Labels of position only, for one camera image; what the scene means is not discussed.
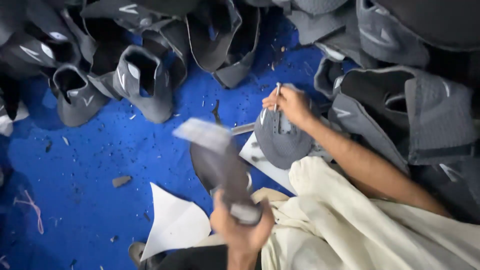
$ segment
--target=man's right hand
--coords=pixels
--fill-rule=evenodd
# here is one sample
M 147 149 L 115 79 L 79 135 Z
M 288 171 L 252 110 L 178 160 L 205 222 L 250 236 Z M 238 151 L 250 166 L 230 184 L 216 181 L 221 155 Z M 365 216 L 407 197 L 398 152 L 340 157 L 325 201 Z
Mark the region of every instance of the man's right hand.
M 288 120 L 302 130 L 310 120 L 314 119 L 304 92 L 297 89 L 282 86 L 277 96 L 275 88 L 262 102 L 263 107 L 269 110 L 273 110 L 277 104 L 277 110 L 283 111 Z

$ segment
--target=blue mat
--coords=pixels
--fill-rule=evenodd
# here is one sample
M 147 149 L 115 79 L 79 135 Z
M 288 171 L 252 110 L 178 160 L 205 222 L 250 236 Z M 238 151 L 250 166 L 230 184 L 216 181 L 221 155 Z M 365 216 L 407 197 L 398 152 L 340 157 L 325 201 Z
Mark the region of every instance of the blue mat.
M 154 218 L 149 182 L 210 215 L 212 200 L 192 169 L 189 146 L 172 137 L 172 130 L 192 116 L 214 121 L 216 100 L 224 125 L 251 123 L 277 81 L 291 82 L 323 102 L 313 89 L 322 53 L 297 43 L 293 25 L 273 10 L 263 19 L 249 77 L 224 90 L 191 61 L 189 77 L 174 95 L 177 116 L 164 124 L 148 122 L 124 99 L 110 101 L 87 124 L 68 128 L 59 120 L 47 83 L 42 78 L 25 82 L 22 98 L 30 117 L 15 123 L 10 138 L 0 138 L 0 165 L 12 171 L 0 197 L 0 256 L 6 255 L 13 270 L 71 269 L 73 262 L 75 270 L 134 269 L 128 246 L 147 239 L 152 222 L 144 213 Z M 238 136 L 239 145 L 249 136 Z M 111 180 L 123 175 L 132 180 L 114 188 Z M 255 168 L 252 179 L 254 190 L 270 187 L 290 194 Z M 12 205 L 15 196 L 26 200 L 24 190 L 41 208 L 43 235 L 30 206 Z

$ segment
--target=metal tool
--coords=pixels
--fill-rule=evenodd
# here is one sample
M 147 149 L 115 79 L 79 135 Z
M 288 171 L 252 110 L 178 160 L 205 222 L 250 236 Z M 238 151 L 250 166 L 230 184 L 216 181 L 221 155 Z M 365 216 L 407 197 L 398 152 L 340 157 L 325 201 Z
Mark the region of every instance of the metal tool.
M 250 131 L 253 131 L 253 128 L 255 127 L 255 122 L 250 123 L 250 124 L 245 124 L 245 125 L 239 125 L 236 127 L 232 127 L 232 135 L 236 136 L 239 134 L 247 133 Z
M 197 167 L 195 173 L 211 187 L 221 187 L 225 191 L 222 200 L 230 214 L 240 224 L 258 224 L 263 208 L 250 198 L 247 165 L 238 156 L 230 129 L 190 118 L 173 134 L 192 142 L 190 155 Z
M 280 88 L 282 87 L 282 83 L 277 83 L 276 84 L 276 96 L 278 97 L 278 95 L 280 95 Z M 277 104 L 275 102 L 275 106 L 273 107 L 273 112 L 276 112 L 276 107 L 277 107 Z

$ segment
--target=blue floor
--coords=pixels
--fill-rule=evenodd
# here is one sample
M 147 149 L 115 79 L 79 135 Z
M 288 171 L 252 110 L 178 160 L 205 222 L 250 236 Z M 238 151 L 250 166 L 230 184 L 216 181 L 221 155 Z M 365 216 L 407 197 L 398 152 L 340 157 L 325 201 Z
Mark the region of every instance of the blue floor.
M 313 93 L 322 54 L 297 43 L 294 27 L 273 10 L 264 18 L 249 77 L 238 88 L 224 90 L 192 61 L 187 81 L 174 95 L 179 116 L 164 124 L 148 122 L 124 99 L 110 101 L 87 124 L 68 128 L 57 116 L 47 83 L 42 78 L 25 82 L 22 96 L 30 117 L 15 123 L 10 138 L 0 138 L 0 166 L 12 171 L 0 196 L 0 257 L 6 255 L 13 270 L 71 269 L 73 261 L 75 270 L 134 269 L 128 246 L 147 239 L 152 222 L 144 213 L 154 218 L 149 182 L 209 215 L 212 200 L 195 176 L 188 144 L 172 137 L 172 130 L 193 116 L 214 121 L 217 99 L 224 125 L 251 123 L 277 81 Z M 240 146 L 249 135 L 238 136 Z M 114 188 L 111 180 L 123 175 L 132 180 Z M 288 194 L 255 168 L 252 179 L 255 190 L 265 186 Z M 41 209 L 43 235 L 30 206 L 12 205 L 15 196 L 26 199 L 24 190 Z M 118 239 L 112 243 L 114 236 Z

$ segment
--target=hand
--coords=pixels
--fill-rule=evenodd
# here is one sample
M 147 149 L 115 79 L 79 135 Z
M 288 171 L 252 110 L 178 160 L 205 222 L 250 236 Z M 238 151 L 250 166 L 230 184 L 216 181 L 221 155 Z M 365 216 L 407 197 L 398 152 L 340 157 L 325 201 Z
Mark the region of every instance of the hand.
M 302 130 L 304 130 L 304 125 L 308 120 L 313 118 L 303 91 L 288 86 L 282 86 L 278 96 L 275 88 L 262 102 L 263 107 L 269 110 L 273 110 L 275 104 L 277 104 L 277 110 L 283 111 L 287 119 Z
M 234 252 L 240 256 L 257 256 L 267 241 L 275 223 L 272 209 L 268 201 L 262 201 L 264 211 L 260 222 L 252 227 L 240 225 L 230 215 L 222 201 L 223 190 L 219 189 L 214 195 L 214 211 L 210 215 L 212 228 L 223 236 L 229 253 Z

